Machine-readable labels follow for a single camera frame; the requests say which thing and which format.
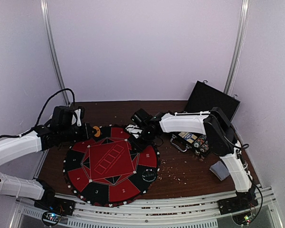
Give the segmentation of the clear dealer button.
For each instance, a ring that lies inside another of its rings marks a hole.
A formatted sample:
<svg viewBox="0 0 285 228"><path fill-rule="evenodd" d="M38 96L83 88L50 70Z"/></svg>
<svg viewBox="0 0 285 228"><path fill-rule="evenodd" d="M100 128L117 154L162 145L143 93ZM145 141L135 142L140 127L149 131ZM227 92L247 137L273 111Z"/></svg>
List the clear dealer button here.
<svg viewBox="0 0 285 228"><path fill-rule="evenodd" d="M155 172L155 169L145 169L143 170L142 172L142 179L145 181L145 182L153 182L155 181L157 178L157 174Z"/></svg>

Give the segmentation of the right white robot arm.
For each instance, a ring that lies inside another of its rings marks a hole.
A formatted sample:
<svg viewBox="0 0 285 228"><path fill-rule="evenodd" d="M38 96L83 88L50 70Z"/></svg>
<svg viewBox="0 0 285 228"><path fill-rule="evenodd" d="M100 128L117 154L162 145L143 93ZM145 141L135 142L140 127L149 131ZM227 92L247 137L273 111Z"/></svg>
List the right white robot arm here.
<svg viewBox="0 0 285 228"><path fill-rule="evenodd" d="M247 163L242 157L242 150L249 147L242 145L227 116L219 107L198 113L158 113L156 116L140 109L131 117L134 125L125 129L131 135L133 149L142 152L162 133L188 132L206 136L210 151L217 155L226 165L236 194L234 206L243 210L252 202L255 185Z"/></svg>

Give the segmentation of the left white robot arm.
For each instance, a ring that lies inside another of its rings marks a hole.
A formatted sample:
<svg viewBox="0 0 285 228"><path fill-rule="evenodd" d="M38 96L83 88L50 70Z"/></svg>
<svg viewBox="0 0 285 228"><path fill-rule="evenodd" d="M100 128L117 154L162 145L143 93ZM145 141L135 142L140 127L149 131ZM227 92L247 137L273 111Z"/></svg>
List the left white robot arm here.
<svg viewBox="0 0 285 228"><path fill-rule="evenodd" d="M56 106L45 125L37 124L25 133L0 137L0 166L19 157L45 151L65 142L81 142L99 136L98 127L82 121L84 107ZM26 180L0 172L0 195L40 200L49 211L59 206L55 191L41 180Z"/></svg>

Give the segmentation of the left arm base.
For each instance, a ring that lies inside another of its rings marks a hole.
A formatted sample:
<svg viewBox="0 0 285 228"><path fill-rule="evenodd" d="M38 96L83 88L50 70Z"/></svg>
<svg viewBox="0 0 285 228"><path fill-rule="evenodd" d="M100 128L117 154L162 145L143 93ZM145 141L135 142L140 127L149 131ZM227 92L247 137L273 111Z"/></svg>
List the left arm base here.
<svg viewBox="0 0 285 228"><path fill-rule="evenodd" d="M73 200L57 198L53 195L43 196L39 200L34 199L35 207L55 212L62 216L72 216L75 204Z"/></svg>

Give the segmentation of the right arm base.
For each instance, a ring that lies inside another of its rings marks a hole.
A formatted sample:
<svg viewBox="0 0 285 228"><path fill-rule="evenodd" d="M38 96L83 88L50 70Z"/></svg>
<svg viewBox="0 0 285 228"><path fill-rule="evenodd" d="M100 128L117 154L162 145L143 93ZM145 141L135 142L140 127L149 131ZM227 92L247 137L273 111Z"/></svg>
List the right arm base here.
<svg viewBox="0 0 285 228"><path fill-rule="evenodd" d="M250 209L251 205L258 206L256 198L236 196L227 199L220 199L218 201L218 209L221 215Z"/></svg>

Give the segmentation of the orange big blind button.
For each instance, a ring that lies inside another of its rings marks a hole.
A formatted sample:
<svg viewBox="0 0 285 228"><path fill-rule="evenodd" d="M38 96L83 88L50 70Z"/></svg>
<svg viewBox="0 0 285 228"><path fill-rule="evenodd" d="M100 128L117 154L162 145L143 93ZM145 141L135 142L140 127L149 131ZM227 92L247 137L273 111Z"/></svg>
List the orange big blind button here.
<svg viewBox="0 0 285 228"><path fill-rule="evenodd" d="M98 126L93 126L93 135L94 137L99 137L101 135L101 130Z"/></svg>

